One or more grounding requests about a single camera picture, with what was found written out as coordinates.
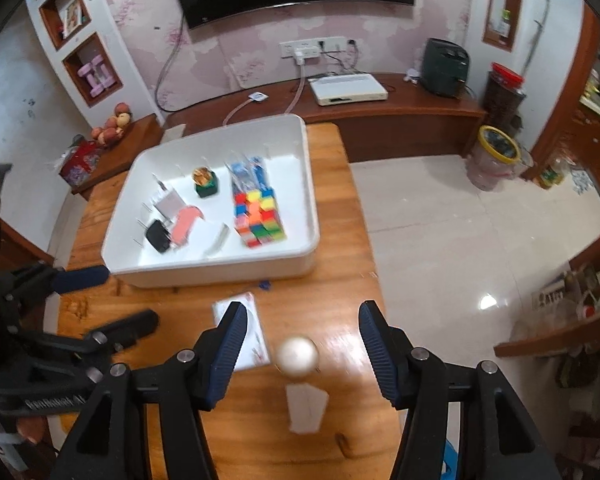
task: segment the pink floral wallpaper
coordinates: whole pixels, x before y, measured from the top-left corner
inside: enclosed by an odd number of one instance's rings
[[[178,0],[107,0],[129,53],[151,92],[178,39]],[[160,87],[160,104],[181,108],[241,88],[297,78],[279,43],[345,36],[360,50],[358,69],[405,72],[418,65],[427,38],[463,44],[471,0],[416,0],[413,7],[377,2],[322,2],[262,9],[186,34]],[[345,60],[353,55],[344,54]],[[335,70],[333,60],[309,60],[307,74]]]

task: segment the bucket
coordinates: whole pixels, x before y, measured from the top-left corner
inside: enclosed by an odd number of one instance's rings
[[[482,126],[478,131],[478,142],[467,162],[467,177],[478,189],[492,191],[502,179],[515,178],[520,155],[515,140],[493,126]]]
[[[516,163],[513,169],[512,178],[518,178],[520,175],[525,173],[526,170],[530,170],[534,166],[534,158],[531,156],[525,148],[519,146],[520,148],[520,161]]]

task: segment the door frame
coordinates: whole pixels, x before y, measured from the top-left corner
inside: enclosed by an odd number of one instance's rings
[[[584,12],[582,13],[580,41],[573,56],[569,75],[565,79],[562,92],[555,103],[554,111],[546,122],[540,137],[538,137],[538,141],[531,149],[531,156],[535,161],[535,165],[522,174],[522,177],[526,180],[536,178],[549,165],[564,124],[571,120],[571,116],[578,107],[582,91],[598,57],[600,20],[585,2],[582,5],[584,6]]]

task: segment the white plastic tray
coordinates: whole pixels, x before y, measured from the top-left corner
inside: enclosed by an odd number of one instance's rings
[[[234,230],[234,201],[224,165],[240,155],[266,160],[286,240],[250,249]],[[199,166],[209,166],[218,176],[216,195],[197,196],[191,173]],[[192,244],[164,254],[151,247],[142,225],[161,218],[143,205],[159,190],[153,174],[185,202],[198,206],[207,220],[230,227],[219,253],[202,258]],[[142,152],[118,197],[102,258],[113,275],[140,287],[262,280],[307,273],[319,239],[305,124],[298,116],[280,115],[215,128]]]

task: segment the rubik's cube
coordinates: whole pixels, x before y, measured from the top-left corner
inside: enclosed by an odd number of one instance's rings
[[[247,247],[285,238],[276,197],[270,187],[238,193],[234,200],[235,230]]]

